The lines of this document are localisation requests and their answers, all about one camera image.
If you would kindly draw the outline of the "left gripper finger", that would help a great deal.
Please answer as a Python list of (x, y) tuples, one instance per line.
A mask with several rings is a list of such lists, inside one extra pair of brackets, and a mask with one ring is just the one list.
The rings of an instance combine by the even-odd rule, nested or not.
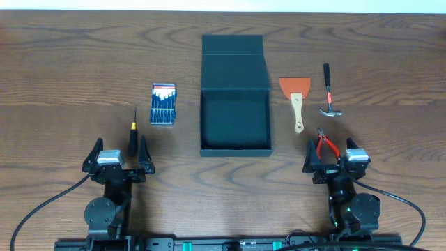
[(103, 150), (103, 140), (98, 138), (95, 146), (92, 148), (91, 152), (87, 155), (85, 161), (82, 163), (82, 171), (89, 173), (92, 168), (97, 165), (97, 159), (100, 152)]
[(138, 163), (141, 168), (144, 170), (145, 174), (154, 174), (155, 173), (155, 165), (153, 164), (153, 160), (148, 152), (146, 138), (144, 135), (141, 136), (140, 144), (139, 144), (139, 155), (138, 155)]

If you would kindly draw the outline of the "red handled pliers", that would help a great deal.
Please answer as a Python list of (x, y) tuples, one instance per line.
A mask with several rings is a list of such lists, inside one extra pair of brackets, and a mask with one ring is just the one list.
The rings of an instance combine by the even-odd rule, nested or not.
[(323, 144), (327, 144), (328, 147), (331, 149), (331, 151), (334, 153), (334, 156), (336, 159), (340, 158), (340, 150), (337, 148), (337, 146), (328, 139), (327, 135), (324, 133), (323, 129), (321, 127), (318, 128), (318, 140), (316, 144), (316, 154), (318, 156), (318, 159), (321, 159), (321, 148)]

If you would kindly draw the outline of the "small claw hammer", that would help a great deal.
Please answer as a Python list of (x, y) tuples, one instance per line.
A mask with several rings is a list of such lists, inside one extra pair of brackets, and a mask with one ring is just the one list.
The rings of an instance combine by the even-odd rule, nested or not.
[(332, 107), (332, 94), (331, 94), (331, 78), (330, 78), (330, 65), (328, 63), (323, 64), (323, 73), (325, 80), (325, 88), (327, 91), (328, 108), (326, 110), (319, 109), (319, 113), (328, 117), (342, 116), (342, 112), (334, 110)]

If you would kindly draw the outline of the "blue precision screwdriver set case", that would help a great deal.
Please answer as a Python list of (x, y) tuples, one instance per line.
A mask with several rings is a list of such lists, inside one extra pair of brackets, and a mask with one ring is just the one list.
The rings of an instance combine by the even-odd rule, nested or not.
[(176, 84), (153, 83), (150, 122), (153, 125), (174, 124), (176, 118)]

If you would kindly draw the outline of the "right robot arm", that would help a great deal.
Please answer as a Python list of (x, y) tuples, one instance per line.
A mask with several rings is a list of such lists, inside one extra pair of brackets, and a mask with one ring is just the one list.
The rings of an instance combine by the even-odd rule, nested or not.
[(335, 226), (336, 241), (349, 236), (370, 235), (379, 228), (380, 199), (369, 193), (358, 193), (354, 186), (356, 180), (365, 176), (371, 160), (351, 138), (346, 141), (346, 154), (339, 156), (336, 163), (324, 164), (314, 141), (309, 140), (302, 168), (304, 173), (314, 175), (314, 184), (328, 187), (329, 216)]

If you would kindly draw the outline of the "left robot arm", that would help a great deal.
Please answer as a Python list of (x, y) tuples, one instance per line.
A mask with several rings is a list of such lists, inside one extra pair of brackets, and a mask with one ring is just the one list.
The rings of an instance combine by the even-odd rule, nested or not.
[(139, 169), (125, 169), (119, 150), (104, 150), (98, 139), (86, 157), (82, 171), (92, 181), (104, 186), (104, 194), (86, 206), (84, 219), (89, 226), (87, 250), (145, 250), (145, 241), (128, 233), (132, 201), (132, 185), (146, 181), (147, 174), (155, 173), (155, 166), (141, 136)]

